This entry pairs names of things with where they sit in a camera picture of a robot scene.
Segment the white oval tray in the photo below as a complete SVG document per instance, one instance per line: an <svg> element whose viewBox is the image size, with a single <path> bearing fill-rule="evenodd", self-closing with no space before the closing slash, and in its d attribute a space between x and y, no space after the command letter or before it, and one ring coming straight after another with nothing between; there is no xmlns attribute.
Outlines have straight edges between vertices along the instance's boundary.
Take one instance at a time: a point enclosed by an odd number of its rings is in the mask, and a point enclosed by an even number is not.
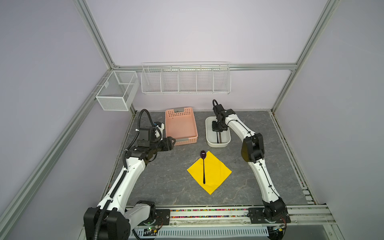
<svg viewBox="0 0 384 240"><path fill-rule="evenodd" d="M213 130L213 122L216 122L216 117L208 117L205 120L206 127L206 140L210 147L212 148L225 148L231 142L231 132L230 130L215 132Z"/></svg>

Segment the purple black spoon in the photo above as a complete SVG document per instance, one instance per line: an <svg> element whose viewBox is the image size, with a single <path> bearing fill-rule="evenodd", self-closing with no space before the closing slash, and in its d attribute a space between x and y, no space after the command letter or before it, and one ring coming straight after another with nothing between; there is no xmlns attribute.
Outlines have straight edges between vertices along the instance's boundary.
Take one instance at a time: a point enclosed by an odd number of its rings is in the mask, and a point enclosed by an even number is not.
<svg viewBox="0 0 384 240"><path fill-rule="evenodd" d="M205 158L207 157L207 152L206 151L201 151L200 152L200 157L203 160L203 184L206 184L206 174L205 174Z"/></svg>

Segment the yellow paper napkin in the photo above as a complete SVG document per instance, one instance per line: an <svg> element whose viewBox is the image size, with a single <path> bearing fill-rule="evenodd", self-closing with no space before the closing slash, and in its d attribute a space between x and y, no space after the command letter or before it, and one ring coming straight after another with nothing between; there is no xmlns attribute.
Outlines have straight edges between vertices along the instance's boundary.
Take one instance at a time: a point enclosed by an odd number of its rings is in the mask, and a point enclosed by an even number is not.
<svg viewBox="0 0 384 240"><path fill-rule="evenodd" d="M188 169L192 178L209 194L219 188L232 171L210 151L205 158L206 184L203 184L203 160L199 158Z"/></svg>

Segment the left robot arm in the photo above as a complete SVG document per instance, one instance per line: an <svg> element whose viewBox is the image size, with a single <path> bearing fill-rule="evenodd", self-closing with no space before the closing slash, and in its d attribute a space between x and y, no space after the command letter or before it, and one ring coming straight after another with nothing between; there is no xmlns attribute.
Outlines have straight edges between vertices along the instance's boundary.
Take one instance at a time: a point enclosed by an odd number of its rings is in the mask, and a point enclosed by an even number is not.
<svg viewBox="0 0 384 240"><path fill-rule="evenodd" d="M143 114L150 115L143 109L138 116L134 140L123 153L123 167L112 188L94 208L84 214L84 227L88 240L127 240L135 234L140 224L153 224L157 221L156 205L151 201L138 201L127 210L127 203L136 182L148 163L159 152L171 151L176 140L165 137L165 124L150 119L150 126L143 128Z"/></svg>

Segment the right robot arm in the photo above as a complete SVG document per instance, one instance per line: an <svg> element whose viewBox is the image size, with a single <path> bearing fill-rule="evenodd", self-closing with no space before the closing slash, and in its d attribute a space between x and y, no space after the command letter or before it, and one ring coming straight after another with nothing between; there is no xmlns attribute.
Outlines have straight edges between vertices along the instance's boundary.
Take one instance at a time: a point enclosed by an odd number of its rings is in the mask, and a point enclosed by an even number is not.
<svg viewBox="0 0 384 240"><path fill-rule="evenodd" d="M217 100L213 100L213 111L219 124L219 130L232 129L243 141L241 156L249 164L261 190L264 218L269 223L278 220L290 221L287 206L278 194L267 170L263 135L248 128L232 109L225 109Z"/></svg>

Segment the pink plastic basket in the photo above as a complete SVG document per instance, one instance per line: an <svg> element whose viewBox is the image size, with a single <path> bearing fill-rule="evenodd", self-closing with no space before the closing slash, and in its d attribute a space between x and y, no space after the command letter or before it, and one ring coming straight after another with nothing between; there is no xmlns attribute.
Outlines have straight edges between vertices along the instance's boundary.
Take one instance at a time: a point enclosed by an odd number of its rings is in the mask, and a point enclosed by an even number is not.
<svg viewBox="0 0 384 240"><path fill-rule="evenodd" d="M193 108L166 110L165 122L166 136L176 140L175 146L197 143L198 130Z"/></svg>

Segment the white mesh wall box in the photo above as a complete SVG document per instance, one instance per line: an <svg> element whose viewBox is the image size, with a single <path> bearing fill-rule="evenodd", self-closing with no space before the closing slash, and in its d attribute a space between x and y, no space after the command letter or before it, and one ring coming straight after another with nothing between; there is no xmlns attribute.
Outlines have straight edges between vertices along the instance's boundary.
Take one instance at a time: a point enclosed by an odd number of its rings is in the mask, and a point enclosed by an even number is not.
<svg viewBox="0 0 384 240"><path fill-rule="evenodd" d="M130 111L139 86L136 71L112 71L96 99L104 111Z"/></svg>

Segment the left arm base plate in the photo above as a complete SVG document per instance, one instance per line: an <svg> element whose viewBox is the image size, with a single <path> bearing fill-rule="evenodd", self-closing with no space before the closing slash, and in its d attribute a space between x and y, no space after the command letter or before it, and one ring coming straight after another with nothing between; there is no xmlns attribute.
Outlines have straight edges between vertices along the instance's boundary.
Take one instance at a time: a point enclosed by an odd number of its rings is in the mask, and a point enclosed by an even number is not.
<svg viewBox="0 0 384 240"><path fill-rule="evenodd" d="M156 209L156 213L149 220L142 222L144 226L168 226L171 220L171 210L170 209Z"/></svg>

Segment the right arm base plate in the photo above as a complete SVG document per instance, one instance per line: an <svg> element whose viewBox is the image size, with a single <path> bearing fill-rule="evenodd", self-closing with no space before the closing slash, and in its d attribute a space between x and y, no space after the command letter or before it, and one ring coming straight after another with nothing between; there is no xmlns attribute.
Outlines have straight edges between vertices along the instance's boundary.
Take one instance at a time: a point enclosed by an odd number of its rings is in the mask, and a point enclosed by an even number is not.
<svg viewBox="0 0 384 240"><path fill-rule="evenodd" d="M288 224L291 223L287 211L273 213L266 208L249 208L247 217L252 224Z"/></svg>

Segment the aluminium front rail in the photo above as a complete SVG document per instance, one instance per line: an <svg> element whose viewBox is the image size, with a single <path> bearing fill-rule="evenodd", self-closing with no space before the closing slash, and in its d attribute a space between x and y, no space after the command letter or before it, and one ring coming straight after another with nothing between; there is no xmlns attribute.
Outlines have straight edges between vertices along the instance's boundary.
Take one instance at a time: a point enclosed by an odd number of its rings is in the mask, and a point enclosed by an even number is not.
<svg viewBox="0 0 384 240"><path fill-rule="evenodd" d="M170 209L171 220L168 226L161 227L232 227L258 226L284 228L300 225L334 225L336 220L325 205L288 206L291 223L288 224L252 224L247 217L249 208L262 206L213 206L213 207L160 207Z"/></svg>

